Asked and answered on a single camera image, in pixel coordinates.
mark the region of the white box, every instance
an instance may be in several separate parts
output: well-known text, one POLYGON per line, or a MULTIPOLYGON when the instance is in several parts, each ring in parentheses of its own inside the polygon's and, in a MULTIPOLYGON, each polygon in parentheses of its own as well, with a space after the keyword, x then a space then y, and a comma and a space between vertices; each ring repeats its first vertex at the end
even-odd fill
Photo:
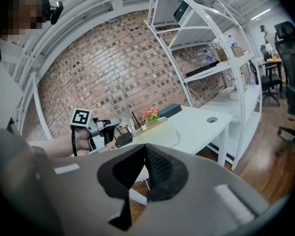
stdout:
POLYGON ((231 100, 239 100, 238 91, 236 89, 230 92, 230 99, 231 100))

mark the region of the white shelving unit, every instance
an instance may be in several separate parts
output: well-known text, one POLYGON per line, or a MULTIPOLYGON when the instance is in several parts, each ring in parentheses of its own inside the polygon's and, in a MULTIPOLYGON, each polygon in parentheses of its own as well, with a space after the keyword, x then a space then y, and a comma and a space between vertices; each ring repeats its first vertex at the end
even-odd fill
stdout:
MULTIPOLYGON (((188 88, 189 82, 203 79, 227 69, 232 69, 238 88, 239 100, 230 100, 229 93, 232 88, 226 88, 214 99, 202 106, 202 108, 227 113, 233 116, 229 129, 229 143, 227 144, 227 153, 234 157, 234 160, 227 158, 227 161, 232 164, 233 170, 239 159, 247 150, 260 122, 262 111, 262 89, 260 85, 255 85, 244 90, 240 67, 245 65, 249 60, 252 60, 256 64, 254 58, 255 54, 253 53, 253 49, 246 34, 232 12, 230 12, 220 0, 212 1, 213 3, 211 6, 206 6, 199 1, 196 2, 196 0, 156 0, 152 16, 152 4, 154 0, 150 0, 148 17, 147 20, 145 20, 145 24, 154 34, 174 67, 190 107, 194 107, 194 102, 188 88), (179 21, 177 21, 174 13, 178 8, 182 8, 180 7, 181 3, 184 3, 184 8, 186 8, 186 6, 187 8, 182 17, 179 18, 179 21), (174 26, 177 28, 157 31, 157 28, 160 26, 174 26), (223 32, 233 26, 238 27, 243 34, 243 38, 246 40, 247 45, 250 47, 250 52, 239 58, 234 56, 231 50, 231 44, 223 34, 223 32), (176 34, 167 46, 162 39, 162 34, 170 31, 176 31, 176 34), (215 38, 218 38, 228 60, 221 62, 206 71, 184 78, 172 55, 172 51, 187 47, 206 45, 211 43, 215 38)), ((260 82, 260 73, 258 69, 257 76, 258 81, 260 82)), ((212 141, 212 144, 219 147, 218 139, 212 141)), ((210 145, 208 147, 218 153, 218 150, 214 147, 210 145)))

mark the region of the ceiling light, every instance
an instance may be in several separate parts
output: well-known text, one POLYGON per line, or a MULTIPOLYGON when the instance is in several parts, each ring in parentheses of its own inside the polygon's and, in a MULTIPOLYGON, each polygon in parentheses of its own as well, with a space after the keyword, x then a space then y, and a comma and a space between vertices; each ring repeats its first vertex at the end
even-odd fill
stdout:
POLYGON ((255 18, 258 18, 259 16, 261 16, 261 15, 263 15, 263 14, 267 13, 267 12, 268 12, 268 11, 270 11, 270 10, 271 10, 271 9, 265 10, 264 12, 260 13, 259 15, 255 16, 255 17, 253 17, 253 18, 252 18, 252 19, 250 19, 250 20, 254 20, 255 18))

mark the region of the black box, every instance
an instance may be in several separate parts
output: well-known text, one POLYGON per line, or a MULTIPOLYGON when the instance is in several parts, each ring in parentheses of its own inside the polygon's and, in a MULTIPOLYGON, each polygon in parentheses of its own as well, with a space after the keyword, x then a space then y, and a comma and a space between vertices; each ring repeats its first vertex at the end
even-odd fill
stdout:
POLYGON ((115 142, 115 146, 117 148, 121 148, 129 143, 132 142, 133 136, 130 132, 125 132, 121 136, 117 137, 117 140, 115 142))
POLYGON ((166 117, 166 118, 169 118, 177 113, 179 113, 181 111, 181 106, 179 104, 172 104, 172 105, 169 105, 168 107, 160 110, 158 112, 158 115, 160 117, 166 117))
POLYGON ((189 78, 189 77, 191 77, 191 76, 193 76, 193 75, 195 75, 197 73, 201 73, 201 72, 203 72, 205 70, 209 70, 210 68, 215 67, 218 63, 219 63, 219 61, 216 61, 216 62, 213 62, 211 64, 200 67, 200 68, 198 68, 198 69, 196 69, 196 70, 194 70, 192 72, 188 72, 188 73, 186 73, 186 77, 189 78))

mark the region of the cardboard box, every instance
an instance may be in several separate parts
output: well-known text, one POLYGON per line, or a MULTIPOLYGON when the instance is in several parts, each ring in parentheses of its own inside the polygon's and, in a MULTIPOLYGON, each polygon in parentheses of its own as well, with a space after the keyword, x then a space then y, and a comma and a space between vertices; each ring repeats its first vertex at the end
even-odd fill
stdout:
MULTIPOLYGON (((231 47, 231 49, 232 49, 235 57, 244 56, 244 51, 242 50, 241 47, 231 47)), ((228 60, 223 48, 216 50, 216 52, 217 52, 217 55, 219 56, 221 62, 228 60)))

